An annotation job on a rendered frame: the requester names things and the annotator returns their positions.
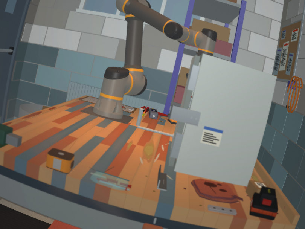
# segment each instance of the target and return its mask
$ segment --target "bulletin board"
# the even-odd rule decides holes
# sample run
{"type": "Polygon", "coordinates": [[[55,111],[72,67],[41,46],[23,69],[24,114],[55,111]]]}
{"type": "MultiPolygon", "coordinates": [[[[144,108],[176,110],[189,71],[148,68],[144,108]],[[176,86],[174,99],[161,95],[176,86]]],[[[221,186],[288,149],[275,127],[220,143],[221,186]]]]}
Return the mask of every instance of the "bulletin board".
{"type": "Polygon", "coordinates": [[[280,30],[280,42],[273,67],[273,75],[278,79],[291,80],[293,77],[301,23],[299,21],[280,30]]]}

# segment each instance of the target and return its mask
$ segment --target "purple shelf post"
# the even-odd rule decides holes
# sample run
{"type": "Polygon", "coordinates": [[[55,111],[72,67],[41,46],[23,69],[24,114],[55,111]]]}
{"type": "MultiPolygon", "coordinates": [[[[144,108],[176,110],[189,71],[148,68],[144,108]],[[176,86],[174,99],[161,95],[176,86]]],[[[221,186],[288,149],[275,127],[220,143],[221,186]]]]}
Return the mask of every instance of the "purple shelf post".
{"type": "MultiPolygon", "coordinates": [[[[191,24],[194,4],[195,4],[195,0],[189,1],[189,7],[186,12],[184,27],[189,28],[189,26],[191,24]]],[[[180,70],[182,57],[183,57],[183,50],[184,50],[184,44],[180,43],[179,48],[178,48],[177,57],[176,57],[175,66],[174,66],[174,71],[172,73],[171,83],[169,85],[168,94],[167,94],[167,98],[166,98],[166,102],[165,102],[165,107],[164,107],[164,111],[163,111],[164,114],[169,114],[169,109],[172,104],[172,98],[175,94],[176,84],[177,84],[177,80],[178,80],[178,76],[179,76],[179,70],[180,70]]]]}
{"type": "Polygon", "coordinates": [[[238,46],[239,46],[239,42],[240,42],[241,29],[242,29],[242,24],[244,22],[244,17],[245,17],[246,4],[247,4],[246,1],[244,1],[244,0],[241,1],[241,7],[240,7],[240,11],[239,11],[239,17],[238,17],[236,33],[235,33],[235,39],[234,39],[232,54],[231,54],[231,62],[234,62],[234,63],[236,62],[238,46]]]}

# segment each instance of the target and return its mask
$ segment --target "shelving unit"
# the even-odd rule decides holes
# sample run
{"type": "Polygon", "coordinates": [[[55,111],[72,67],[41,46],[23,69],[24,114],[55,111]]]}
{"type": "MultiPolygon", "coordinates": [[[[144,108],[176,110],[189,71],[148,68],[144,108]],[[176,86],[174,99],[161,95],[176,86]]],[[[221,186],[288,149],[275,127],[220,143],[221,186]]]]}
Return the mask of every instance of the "shelving unit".
{"type": "MultiPolygon", "coordinates": [[[[184,26],[187,28],[190,26],[192,14],[225,23],[225,27],[228,27],[228,24],[231,23],[237,16],[239,16],[231,57],[229,58],[227,56],[214,54],[215,57],[235,63],[241,36],[242,24],[244,22],[246,4],[247,2],[244,0],[241,1],[240,5],[227,0],[190,0],[184,26]]],[[[172,73],[168,96],[163,111],[165,114],[169,113],[170,106],[173,101],[183,54],[189,55],[190,53],[194,53],[193,48],[195,47],[187,46],[182,43],[179,44],[174,71],[172,73]]]]}

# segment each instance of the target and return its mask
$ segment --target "wooden workbench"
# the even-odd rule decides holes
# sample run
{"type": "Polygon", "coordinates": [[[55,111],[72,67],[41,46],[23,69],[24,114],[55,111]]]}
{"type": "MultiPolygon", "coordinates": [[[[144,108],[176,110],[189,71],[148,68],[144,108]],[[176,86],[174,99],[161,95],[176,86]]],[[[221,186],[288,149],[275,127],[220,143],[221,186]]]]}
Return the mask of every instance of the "wooden workbench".
{"type": "MultiPolygon", "coordinates": [[[[278,215],[273,221],[251,216],[251,200],[244,186],[228,184],[235,195],[243,198],[237,203],[228,204],[199,197],[191,185],[191,181],[199,177],[176,173],[173,167],[168,166],[171,137],[136,128],[138,109],[130,114],[133,119],[128,124],[83,113],[81,110],[94,106],[82,101],[85,97],[5,123],[13,128],[14,134],[22,136],[22,144],[19,147],[5,145],[0,148],[0,166],[96,201],[182,223],[217,229],[296,227],[298,217],[293,211],[295,209],[283,211],[286,206],[281,206],[280,202],[278,215]],[[150,162],[143,157],[147,143],[154,145],[154,159],[150,162]],[[46,167],[47,153],[51,148],[75,154],[74,168],[69,174],[46,167]],[[166,192],[157,189],[160,165],[162,172],[169,176],[166,192]],[[94,170],[129,180],[130,191],[94,183],[90,180],[94,170]],[[235,209],[237,215],[208,211],[208,205],[235,209]]],[[[171,134],[175,130],[174,124],[163,118],[150,119],[147,114],[142,117],[141,126],[171,134]]],[[[267,172],[259,162],[256,168],[252,179],[268,182],[269,174],[265,174],[267,172]]]]}

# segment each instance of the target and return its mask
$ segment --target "red button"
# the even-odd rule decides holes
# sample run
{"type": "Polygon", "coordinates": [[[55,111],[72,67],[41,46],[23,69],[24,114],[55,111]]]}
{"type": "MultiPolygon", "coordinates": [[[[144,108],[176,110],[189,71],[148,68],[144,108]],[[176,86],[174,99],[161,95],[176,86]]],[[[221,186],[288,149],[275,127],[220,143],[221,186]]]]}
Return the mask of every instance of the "red button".
{"type": "Polygon", "coordinates": [[[268,199],[263,199],[262,204],[263,204],[263,205],[267,205],[267,206],[271,206],[272,201],[271,201],[271,200],[268,200],[268,199]]]}

